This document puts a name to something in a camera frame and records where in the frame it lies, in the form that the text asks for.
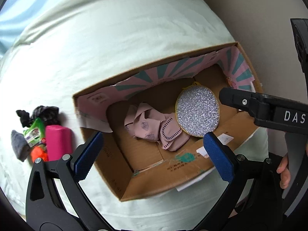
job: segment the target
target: green plastic packet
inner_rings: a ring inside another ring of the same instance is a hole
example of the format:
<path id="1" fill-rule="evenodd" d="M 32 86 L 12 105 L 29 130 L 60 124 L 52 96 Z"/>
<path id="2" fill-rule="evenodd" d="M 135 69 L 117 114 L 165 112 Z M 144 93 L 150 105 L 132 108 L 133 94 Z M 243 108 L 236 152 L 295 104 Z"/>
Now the green plastic packet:
<path id="1" fill-rule="evenodd" d="M 40 118 L 36 118 L 31 127 L 24 130 L 23 135 L 31 148 L 39 146 L 46 151 L 45 125 Z"/>

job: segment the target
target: beige wall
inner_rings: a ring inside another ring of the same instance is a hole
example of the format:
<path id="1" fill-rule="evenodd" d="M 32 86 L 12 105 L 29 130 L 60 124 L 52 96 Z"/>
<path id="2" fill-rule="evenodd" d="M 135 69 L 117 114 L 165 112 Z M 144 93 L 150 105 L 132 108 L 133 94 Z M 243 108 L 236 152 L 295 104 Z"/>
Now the beige wall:
<path id="1" fill-rule="evenodd" d="M 204 0 L 250 57 L 265 93 L 307 103 L 290 18 L 308 18 L 302 0 Z M 269 132 L 270 151 L 284 155 L 284 133 Z"/>

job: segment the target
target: pink fabric strap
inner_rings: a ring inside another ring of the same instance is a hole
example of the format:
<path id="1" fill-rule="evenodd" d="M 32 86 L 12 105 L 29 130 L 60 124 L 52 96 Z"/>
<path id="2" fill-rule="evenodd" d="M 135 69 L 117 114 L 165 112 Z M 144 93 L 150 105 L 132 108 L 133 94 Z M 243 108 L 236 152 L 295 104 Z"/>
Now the pink fabric strap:
<path id="1" fill-rule="evenodd" d="M 178 150 L 190 137 L 180 128 L 175 113 L 160 113 L 143 102 L 138 107 L 130 105 L 124 126 L 132 137 L 158 142 L 170 151 Z"/>

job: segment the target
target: white lettering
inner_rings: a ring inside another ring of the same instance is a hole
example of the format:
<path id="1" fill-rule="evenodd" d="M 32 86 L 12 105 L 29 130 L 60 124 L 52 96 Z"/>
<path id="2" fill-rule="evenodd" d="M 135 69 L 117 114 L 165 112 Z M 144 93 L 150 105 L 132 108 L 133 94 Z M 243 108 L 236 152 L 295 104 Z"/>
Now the white lettering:
<path id="1" fill-rule="evenodd" d="M 285 121 L 287 122 L 287 121 L 289 121 L 289 120 L 290 120 L 290 111 L 286 110 L 286 111 L 285 111 Z"/>
<path id="2" fill-rule="evenodd" d="M 295 114 L 295 116 L 294 116 L 294 118 L 293 118 L 293 121 L 292 121 L 292 122 L 294 122 L 294 121 L 296 121 L 296 122 L 297 122 L 297 112 L 296 112 L 296 114 Z"/>
<path id="3" fill-rule="evenodd" d="M 302 114 L 302 115 L 301 115 L 301 123 L 304 123 L 304 122 L 305 122 L 305 116 L 306 116 L 306 114 Z"/>

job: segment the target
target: pink cloth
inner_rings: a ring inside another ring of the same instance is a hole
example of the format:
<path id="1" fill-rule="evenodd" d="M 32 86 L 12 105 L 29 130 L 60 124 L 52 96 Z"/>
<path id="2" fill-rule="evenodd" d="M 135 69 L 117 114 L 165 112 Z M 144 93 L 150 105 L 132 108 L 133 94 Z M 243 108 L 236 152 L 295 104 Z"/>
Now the pink cloth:
<path id="1" fill-rule="evenodd" d="M 143 102 L 138 107 L 130 105 L 124 126 L 132 137 L 158 142 L 169 151 L 178 150 L 190 137 L 180 128 L 175 113 L 160 113 Z"/>
<path id="2" fill-rule="evenodd" d="M 49 125 L 45 129 L 48 160 L 61 159 L 65 154 L 71 154 L 72 131 L 60 125 Z"/>

